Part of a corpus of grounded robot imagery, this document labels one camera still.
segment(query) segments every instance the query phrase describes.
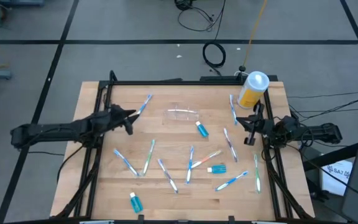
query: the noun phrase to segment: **concrete floor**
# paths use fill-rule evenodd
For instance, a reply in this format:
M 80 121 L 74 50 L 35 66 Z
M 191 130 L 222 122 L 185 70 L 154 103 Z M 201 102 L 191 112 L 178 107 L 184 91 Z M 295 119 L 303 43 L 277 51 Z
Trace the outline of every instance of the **concrete floor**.
M 195 6 L 217 16 L 222 0 L 197 0 Z M 358 0 L 347 0 L 358 25 Z M 48 0 L 44 7 L 15 7 L 0 27 L 0 40 L 59 40 L 73 0 Z M 248 39 L 262 1 L 229 0 L 219 39 Z M 80 0 L 68 40 L 213 39 L 212 32 L 193 32 L 177 22 L 179 10 L 171 0 Z M 183 22 L 202 28 L 205 21 L 185 12 Z M 357 40 L 339 0 L 269 1 L 256 39 Z M 226 64 L 219 70 L 232 75 L 241 65 L 246 45 L 225 44 Z M 65 45 L 42 110 L 40 123 L 66 122 L 73 117 L 81 82 L 105 80 L 113 69 L 119 80 L 198 80 L 214 75 L 204 63 L 203 44 Z M 57 45 L 0 44 L 0 63 L 14 74 L 0 80 L 0 204 L 19 153 L 10 145 L 9 131 L 31 121 Z M 221 57 L 207 50 L 211 61 Z M 247 71 L 278 75 L 288 96 L 358 91 L 358 44 L 255 44 Z M 358 99 L 358 95 L 294 99 L 298 110 L 327 110 Z M 349 108 L 358 108 L 358 103 Z M 309 119 L 307 125 L 337 124 L 342 144 L 358 141 L 358 111 L 331 113 Z M 321 152 L 334 150 L 320 145 Z M 64 153 L 65 143 L 38 144 L 32 151 Z M 25 162 L 6 222 L 47 218 L 63 157 L 30 154 Z M 316 207 L 317 216 L 335 220 Z

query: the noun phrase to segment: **wooden table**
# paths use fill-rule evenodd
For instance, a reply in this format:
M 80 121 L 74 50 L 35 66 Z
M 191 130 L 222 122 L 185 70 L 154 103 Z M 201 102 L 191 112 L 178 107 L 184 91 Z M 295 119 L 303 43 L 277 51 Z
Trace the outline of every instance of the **wooden table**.
M 74 119 L 84 118 L 93 112 L 97 86 L 98 82 L 82 84 Z M 237 95 L 240 89 L 241 86 L 114 86 L 112 102 L 127 110 L 138 110 L 148 94 L 153 94 L 153 98 L 134 123 L 132 136 L 128 136 L 123 128 L 106 133 L 92 219 L 137 219 L 129 200 L 129 194 L 135 192 L 144 206 L 144 211 L 140 214 L 144 214 L 146 220 L 227 220 L 230 215 L 234 215 L 236 220 L 274 220 L 266 165 L 260 158 L 260 135 L 255 135 L 254 146 L 244 145 L 244 138 L 248 133 L 240 124 L 233 124 L 229 94 Z M 283 83 L 272 82 L 269 94 L 273 115 L 288 115 Z M 174 108 L 175 104 L 198 110 L 200 121 L 209 132 L 209 138 L 201 137 L 194 122 L 165 118 L 163 112 Z M 252 110 L 241 109 L 238 105 L 235 107 L 237 116 L 253 114 Z M 225 127 L 238 153 L 238 163 L 234 162 L 225 141 Z M 117 148 L 140 171 L 145 164 L 152 139 L 156 143 L 147 175 L 135 178 L 123 161 L 114 155 L 113 149 Z M 194 161 L 217 150 L 222 150 L 223 153 L 195 168 L 191 174 L 191 184 L 186 185 L 191 145 L 195 147 Z M 79 146 L 69 142 L 65 157 Z M 305 211 L 314 216 L 299 153 L 290 147 L 281 152 L 288 189 Z M 255 191 L 254 154 L 259 157 L 261 194 Z M 82 150 L 65 164 L 53 201 L 52 215 L 58 213 L 78 189 L 84 156 L 85 150 Z M 157 159 L 163 160 L 178 187 L 178 194 L 174 194 Z M 207 173 L 207 167 L 222 162 L 227 166 L 227 173 Z M 222 191 L 214 191 L 215 187 L 245 170 L 249 171 L 247 176 Z M 279 188 L 277 192 L 281 213 L 285 216 Z M 85 193 L 82 214 L 85 213 L 87 198 L 88 193 Z

